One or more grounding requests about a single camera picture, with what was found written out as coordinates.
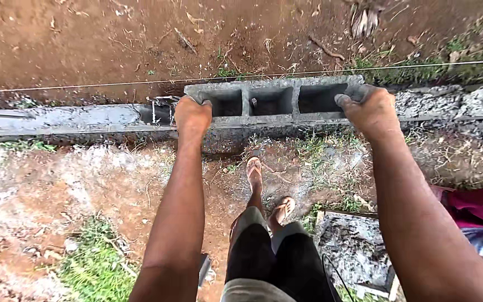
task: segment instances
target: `forearm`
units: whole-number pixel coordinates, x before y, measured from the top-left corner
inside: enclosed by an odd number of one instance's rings
[[[179,140],[129,301],[195,299],[205,223],[201,142],[195,139]]]
[[[403,135],[372,142],[380,229],[408,300],[483,301],[483,260],[435,198]]]
[[[180,138],[146,247],[143,266],[198,262],[204,234],[201,141]]]

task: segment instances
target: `flip-flop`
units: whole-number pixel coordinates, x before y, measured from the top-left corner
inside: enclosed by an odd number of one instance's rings
[[[247,161],[247,166],[245,167],[247,171],[247,182],[249,182],[249,176],[256,171],[260,175],[260,181],[262,181],[262,164],[258,157],[253,156]],[[253,186],[249,182],[249,187],[251,188],[251,193],[253,192]]]
[[[273,209],[272,215],[271,215],[273,216],[273,213],[275,213],[275,211],[278,211],[279,209],[286,207],[285,216],[282,219],[279,219],[279,217],[277,217],[277,222],[279,223],[283,222],[288,216],[290,216],[290,214],[292,214],[293,210],[296,208],[296,201],[290,196],[284,197],[281,202],[282,202],[281,204],[279,204]]]

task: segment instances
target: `hand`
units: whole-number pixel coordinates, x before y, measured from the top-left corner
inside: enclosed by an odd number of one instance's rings
[[[403,139],[400,121],[394,109],[394,95],[385,88],[364,84],[353,98],[359,101],[356,102],[347,95],[336,95],[335,102],[368,141],[386,140],[397,135]]]
[[[206,134],[211,123],[211,102],[205,100],[199,105],[190,96],[184,96],[174,109],[174,120],[180,139],[198,139]]]

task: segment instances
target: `dirt ground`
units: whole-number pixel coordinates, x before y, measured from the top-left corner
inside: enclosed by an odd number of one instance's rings
[[[424,130],[408,137],[413,155],[421,158],[419,165],[431,182],[483,186],[482,141]],[[339,189],[343,188],[340,177],[345,179],[344,171],[360,175],[352,193],[368,201],[362,205],[363,211],[373,211],[376,199],[369,150],[361,146],[356,147],[361,157],[346,145],[326,147],[325,154],[332,158],[334,168],[325,173],[337,181]],[[59,300],[68,290],[49,265],[57,264],[64,254],[65,239],[93,214],[111,220],[129,243],[131,259],[139,263],[169,179],[175,148],[174,142],[132,149],[114,145],[62,147],[54,153],[14,152],[0,147],[0,301]],[[268,211],[286,195],[295,197],[298,204],[290,220],[301,218],[314,203],[333,206],[342,202],[337,190],[313,187],[314,178],[306,174],[307,164],[298,151],[293,139],[252,138],[240,156],[203,159],[202,251],[209,253],[217,277],[205,283],[198,293],[199,301],[218,301],[221,295],[230,225],[250,196],[243,159],[258,155],[265,163],[263,201]]]
[[[352,14],[366,1],[0,0],[0,88],[198,79],[220,68],[252,74],[336,70],[374,50],[392,49],[386,60],[398,62],[412,53],[425,58],[439,52],[483,17],[478,0],[380,2],[385,10],[376,34],[354,40]],[[195,45],[196,54],[179,43],[174,29]],[[327,56],[310,33],[345,60]],[[419,37],[416,46],[409,36]],[[144,102],[145,96],[180,95],[183,86],[29,95],[49,105],[103,104],[105,97]],[[0,107],[15,97],[0,95]]]

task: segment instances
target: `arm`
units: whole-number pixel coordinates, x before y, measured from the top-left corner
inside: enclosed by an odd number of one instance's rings
[[[337,104],[372,146],[379,226],[408,301],[483,301],[483,260],[433,195],[385,89]]]
[[[211,122],[211,104],[201,106],[183,97],[174,119],[178,128],[177,157],[130,302],[196,298],[205,228],[201,142]]]

